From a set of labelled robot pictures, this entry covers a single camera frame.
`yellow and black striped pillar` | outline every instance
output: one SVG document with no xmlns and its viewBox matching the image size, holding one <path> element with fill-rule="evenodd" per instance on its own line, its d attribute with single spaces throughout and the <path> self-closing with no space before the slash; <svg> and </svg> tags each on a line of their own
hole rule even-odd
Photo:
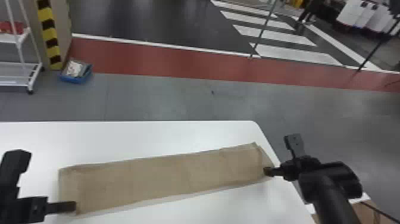
<svg viewBox="0 0 400 224">
<path fill-rule="evenodd" d="M 58 45 L 57 30 L 50 0 L 37 0 L 37 14 L 42 25 L 42 36 L 45 42 L 46 54 L 50 61 L 50 69 L 60 70 L 63 67 L 60 46 Z"/>
</svg>

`floor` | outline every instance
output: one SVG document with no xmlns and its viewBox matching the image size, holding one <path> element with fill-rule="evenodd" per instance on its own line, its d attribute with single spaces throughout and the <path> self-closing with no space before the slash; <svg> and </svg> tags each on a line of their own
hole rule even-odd
<svg viewBox="0 0 400 224">
<path fill-rule="evenodd" d="M 301 133 L 308 154 L 340 160 L 398 217 L 400 94 L 255 82 L 95 74 L 85 85 L 44 73 L 34 95 L 0 94 L 0 121 L 254 120 L 278 158 Z"/>
<path fill-rule="evenodd" d="M 254 120 L 281 161 L 290 158 L 283 136 L 301 133 L 308 154 L 348 164 L 399 218 L 400 83 L 388 83 L 400 76 L 354 74 L 346 66 L 365 56 L 334 33 L 295 29 L 276 14 L 254 51 L 239 26 L 259 29 L 266 11 L 208 0 L 70 0 L 70 8 L 70 55 L 95 74 L 72 85 L 47 71 L 34 95 L 0 92 L 0 121 Z"/>
</svg>

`white shelf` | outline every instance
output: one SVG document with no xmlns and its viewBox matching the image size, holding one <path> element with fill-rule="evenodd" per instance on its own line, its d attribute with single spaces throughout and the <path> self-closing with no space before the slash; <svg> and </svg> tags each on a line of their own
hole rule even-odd
<svg viewBox="0 0 400 224">
<path fill-rule="evenodd" d="M 15 37 L 13 34 L 0 33 L 0 43 L 14 43 L 18 46 L 21 46 L 21 44 L 25 41 L 29 33 L 30 33 L 30 28 L 29 27 L 25 28 L 23 34 L 17 35 L 17 41 L 15 41 Z"/>
<path fill-rule="evenodd" d="M 22 63 L 0 62 L 0 86 L 29 86 L 32 87 L 38 76 L 42 63 L 25 64 L 24 73 Z"/>
</svg>

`blue tray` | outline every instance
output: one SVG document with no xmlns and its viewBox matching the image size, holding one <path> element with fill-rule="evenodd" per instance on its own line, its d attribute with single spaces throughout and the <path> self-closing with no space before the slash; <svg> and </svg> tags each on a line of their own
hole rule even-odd
<svg viewBox="0 0 400 224">
<path fill-rule="evenodd" d="M 89 78 L 89 76 L 92 74 L 92 65 L 88 65 L 86 67 L 86 71 L 83 74 L 82 77 L 71 77 L 71 76 L 64 76 L 63 72 L 61 72 L 58 77 L 60 78 L 60 80 L 64 81 L 64 82 L 70 82 L 70 83 L 74 83 L 74 84 L 82 84 L 85 83 L 87 81 L 87 79 Z"/>
</svg>

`white floor marking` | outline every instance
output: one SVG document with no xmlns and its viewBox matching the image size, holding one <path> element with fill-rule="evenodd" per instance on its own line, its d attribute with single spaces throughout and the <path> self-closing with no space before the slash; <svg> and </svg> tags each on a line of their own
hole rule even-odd
<svg viewBox="0 0 400 224">
<path fill-rule="evenodd" d="M 320 64 L 331 64 L 335 66 L 342 65 L 340 62 L 338 62 L 329 54 L 324 54 L 319 52 L 281 48 L 278 46 L 268 46 L 262 44 L 259 44 L 255 50 L 263 57 L 279 58 L 292 61 L 306 61 L 306 62 L 320 63 Z"/>
<path fill-rule="evenodd" d="M 269 15 L 269 12 L 265 11 L 265 10 L 258 10 L 256 8 L 235 5 L 235 4 L 231 4 L 231 3 L 227 3 L 227 2 L 219 2 L 219 1 L 211 1 L 211 2 L 218 7 L 229 8 L 231 10 L 238 10 L 238 11 L 243 11 L 246 13 L 254 13 L 254 14 L 258 14 L 258 15 Z"/>
<path fill-rule="evenodd" d="M 345 53 L 347 56 L 353 58 L 354 61 L 356 61 L 356 62 L 361 64 L 365 60 L 364 57 L 362 57 L 361 55 L 357 54 L 356 52 L 354 52 L 352 49 L 348 48 L 344 44 L 340 43 L 335 38 L 333 38 L 333 37 L 329 36 L 328 34 L 324 33 L 322 30 L 316 28 L 314 25 L 310 25 L 307 28 L 309 28 L 311 31 L 313 31 L 314 33 L 316 33 L 317 35 L 319 35 L 320 37 L 325 39 L 325 41 L 328 41 L 330 44 L 335 46 L 338 50 L 340 50 L 343 53 Z M 374 70 L 374 71 L 381 71 L 381 68 L 379 68 L 378 66 L 372 64 L 371 62 L 367 62 L 365 64 L 365 67 L 367 69 L 371 69 L 371 70 Z"/>
<path fill-rule="evenodd" d="M 287 29 L 287 30 L 294 30 L 293 27 L 288 25 L 287 23 L 284 22 L 279 22 L 279 21 L 274 21 L 270 20 L 268 21 L 268 26 L 276 27 L 276 28 L 281 28 L 281 29 Z"/>
<path fill-rule="evenodd" d="M 225 16 L 225 18 L 228 18 L 230 20 L 244 21 L 247 23 L 254 23 L 254 24 L 259 24 L 259 25 L 264 25 L 264 23 L 265 23 L 265 19 L 263 19 L 263 18 L 242 15 L 242 14 L 238 14 L 238 13 L 230 13 L 230 12 L 225 12 L 225 11 L 221 11 L 221 13 L 222 13 L 222 15 Z"/>
<path fill-rule="evenodd" d="M 264 30 L 261 35 L 264 39 L 271 39 L 275 41 L 285 41 L 289 43 L 298 43 L 310 46 L 316 46 L 311 40 L 307 39 L 305 36 L 293 35 L 288 33 L 279 33 L 269 30 Z"/>
<path fill-rule="evenodd" d="M 93 35 L 86 35 L 80 33 L 73 33 L 72 37 L 74 38 L 82 38 L 82 39 L 91 39 L 97 41 L 109 41 L 109 42 L 117 42 L 117 43 L 132 43 L 137 45 L 147 45 L 147 46 L 158 46 L 162 48 L 173 48 L 173 49 L 182 49 L 188 51 L 199 51 L 199 52 L 208 52 L 208 53 L 215 53 L 215 54 L 226 54 L 226 55 L 236 55 L 241 57 L 248 57 L 250 54 L 248 53 L 241 53 L 241 52 L 233 52 L 233 51 L 220 51 L 214 49 L 205 49 L 205 48 L 194 48 L 191 46 L 180 46 L 180 45 L 172 45 L 166 43 L 153 43 L 147 41 L 136 41 L 136 40 L 128 40 L 128 39 L 120 39 L 120 38 L 106 38 L 103 36 L 93 36 Z"/>
<path fill-rule="evenodd" d="M 264 25 L 264 23 L 265 23 L 265 19 L 263 19 L 263 18 L 242 15 L 242 14 L 238 14 L 238 13 L 230 13 L 230 12 L 226 12 L 226 11 L 221 11 L 221 13 L 225 16 L 225 18 L 228 18 L 229 20 L 244 21 L 247 23 L 254 23 L 254 24 L 259 24 L 259 25 Z M 294 30 L 293 27 L 291 27 L 287 23 L 284 23 L 281 21 L 275 21 L 275 20 L 268 21 L 268 26 L 281 28 L 281 29 Z"/>
<path fill-rule="evenodd" d="M 247 27 L 247 26 L 233 25 L 233 27 L 236 28 L 236 30 L 238 30 L 241 35 L 245 36 L 258 37 L 261 32 L 261 29 Z"/>
<path fill-rule="evenodd" d="M 236 30 L 238 30 L 241 35 L 245 35 L 245 36 L 258 37 L 261 32 L 261 29 L 247 27 L 247 26 L 233 25 L 233 27 L 235 27 Z M 261 37 L 263 39 L 271 39 L 271 40 L 275 40 L 275 41 L 285 41 L 285 42 L 289 42 L 289 43 L 298 43 L 298 44 L 316 46 L 316 44 L 314 44 L 313 42 L 311 42 L 309 39 L 307 39 L 304 36 L 274 32 L 274 31 L 269 31 L 269 30 L 265 30 L 262 33 Z"/>
</svg>

